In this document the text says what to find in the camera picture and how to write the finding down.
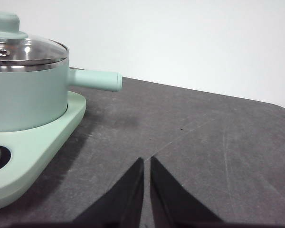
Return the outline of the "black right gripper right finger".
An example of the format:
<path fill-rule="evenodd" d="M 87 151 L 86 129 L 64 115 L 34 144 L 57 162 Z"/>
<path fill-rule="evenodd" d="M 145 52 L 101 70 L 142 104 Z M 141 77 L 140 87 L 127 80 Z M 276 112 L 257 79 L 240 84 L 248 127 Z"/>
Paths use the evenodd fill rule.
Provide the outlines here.
<path fill-rule="evenodd" d="M 150 197 L 157 228 L 283 228 L 283 225 L 225 222 L 187 192 L 156 158 L 151 157 Z"/>

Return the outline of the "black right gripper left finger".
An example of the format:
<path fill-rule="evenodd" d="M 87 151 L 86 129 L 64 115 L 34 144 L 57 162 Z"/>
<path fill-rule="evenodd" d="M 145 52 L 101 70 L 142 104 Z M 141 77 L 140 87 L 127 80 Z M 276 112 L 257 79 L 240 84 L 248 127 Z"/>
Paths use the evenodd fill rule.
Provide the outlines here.
<path fill-rule="evenodd" d="M 144 164 L 138 158 L 117 183 L 71 222 L 18 223 L 13 228 L 138 228 L 144 190 Z"/>

